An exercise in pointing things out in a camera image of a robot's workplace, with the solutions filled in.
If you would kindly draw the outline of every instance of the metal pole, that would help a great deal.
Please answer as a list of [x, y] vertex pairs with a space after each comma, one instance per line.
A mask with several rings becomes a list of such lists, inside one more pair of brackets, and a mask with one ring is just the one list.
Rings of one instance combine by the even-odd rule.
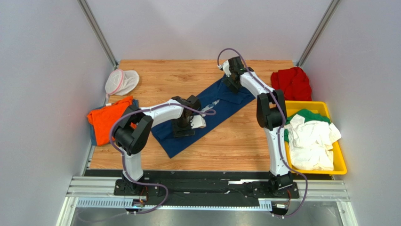
[[306, 46], [304, 52], [302, 53], [301, 58], [298, 60], [297, 66], [302, 67], [305, 63], [305, 60], [308, 58], [309, 54], [312, 51], [315, 43], [319, 39], [321, 33], [323, 32], [324, 28], [326, 27], [327, 23], [329, 22], [331, 16], [333, 15], [334, 11], [336, 10], [339, 2], [341, 0], [332, 0], [329, 7], [327, 8], [326, 12], [323, 15], [318, 27], [315, 30], [311, 40], [309, 41], [308, 45]]
[[75, 209], [78, 204], [78, 197], [66, 197], [63, 206], [61, 207], [60, 214], [56, 226], [70, 226], [74, 218]]
[[104, 38], [104, 35], [103, 35], [102, 31], [100, 30], [99, 25], [97, 24], [95, 16], [93, 16], [93, 13], [90, 10], [88, 3], [86, 2], [86, 0], [77, 0], [77, 1], [80, 4], [81, 9], [84, 12], [86, 18], [88, 19], [89, 24], [93, 29], [93, 32], [95, 32], [95, 35], [100, 42], [100, 45], [102, 45], [102, 48], [103, 48], [104, 52], [106, 53], [106, 56], [109, 58], [110, 62], [114, 66], [114, 69], [117, 69], [118, 62], [117, 62], [116, 58], [114, 57], [109, 44], [107, 44], [106, 39]]

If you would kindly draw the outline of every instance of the white wall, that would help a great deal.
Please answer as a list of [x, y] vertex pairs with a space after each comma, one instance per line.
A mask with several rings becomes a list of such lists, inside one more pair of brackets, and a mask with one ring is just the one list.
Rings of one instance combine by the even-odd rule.
[[0, 1], [0, 221], [56, 224], [112, 67], [76, 0]]
[[399, 225], [401, 2], [342, 1], [304, 65], [343, 138], [360, 226]]
[[121, 59], [298, 60], [330, 0], [88, 0]]

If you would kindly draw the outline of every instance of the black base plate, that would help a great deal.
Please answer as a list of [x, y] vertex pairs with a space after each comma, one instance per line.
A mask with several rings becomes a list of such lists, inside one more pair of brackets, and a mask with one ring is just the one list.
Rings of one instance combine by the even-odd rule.
[[[140, 179], [144, 183], [163, 184], [168, 188], [168, 199], [164, 205], [178, 206], [259, 206], [258, 198], [282, 198], [288, 199], [287, 190], [290, 191], [291, 198], [299, 198], [297, 184], [286, 187], [275, 193], [271, 193], [267, 188], [267, 182], [255, 181], [244, 182], [242, 184], [229, 184], [229, 181], [239, 181], [232, 178], [196, 178], [196, 177], [170, 177], [172, 174], [157, 174], [158, 177], [145, 175]], [[132, 196], [140, 195], [141, 186], [137, 186], [119, 179], [116, 181], [114, 195]], [[149, 186], [147, 204], [156, 205], [164, 198], [166, 191], [163, 188]]]

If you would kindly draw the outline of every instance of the floor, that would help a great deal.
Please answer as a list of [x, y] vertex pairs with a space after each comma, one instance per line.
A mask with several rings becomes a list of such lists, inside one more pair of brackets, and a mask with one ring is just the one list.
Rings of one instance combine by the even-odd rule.
[[[293, 67], [292, 61], [249, 60], [257, 75], [271, 85], [272, 72]], [[142, 107], [171, 97], [197, 95], [223, 76], [215, 60], [122, 60], [122, 70], [136, 70], [138, 86], [128, 95]], [[110, 103], [123, 99], [111, 96]], [[91, 169], [122, 169], [121, 155], [108, 144], [96, 147]], [[264, 131], [256, 120], [256, 100], [170, 159], [153, 135], [142, 150], [145, 170], [268, 171], [270, 156]]]

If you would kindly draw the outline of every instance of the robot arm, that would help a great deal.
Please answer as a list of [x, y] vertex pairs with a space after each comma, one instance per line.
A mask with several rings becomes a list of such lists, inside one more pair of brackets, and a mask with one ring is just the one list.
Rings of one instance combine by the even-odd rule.
[[275, 185], [272, 185], [274, 187], [273, 190], [291, 186], [293, 181], [292, 174], [283, 163], [283, 160], [287, 162], [287, 155], [283, 153], [283, 159], [281, 159], [279, 153], [280, 149], [285, 150], [284, 134], [282, 133], [278, 137], [278, 129], [282, 123], [282, 116], [277, 107], [270, 108], [270, 104], [274, 104], [274, 102], [271, 96], [267, 94], [268, 91], [274, 94], [285, 117], [287, 117], [283, 92], [281, 90], [274, 90], [262, 82], [252, 68], [249, 68], [251, 73], [249, 74], [239, 56], [225, 61], [220, 66], [220, 69], [225, 73], [223, 83], [233, 93], [237, 93], [241, 87], [245, 87], [257, 98], [257, 121], [265, 131], [269, 144], [270, 172], [277, 179]]
[[169, 101], [152, 107], [138, 108], [129, 106], [123, 115], [141, 110], [142, 112], [123, 119], [114, 128], [112, 134], [117, 146], [124, 153], [124, 166], [128, 174], [138, 180], [143, 175], [141, 165], [141, 151], [145, 147], [151, 128], [165, 121], [172, 120], [174, 137], [194, 135], [195, 128], [203, 128], [206, 122], [201, 115], [193, 115], [193, 112], [183, 106], [200, 110], [200, 101], [195, 96], [188, 99], [173, 97]]

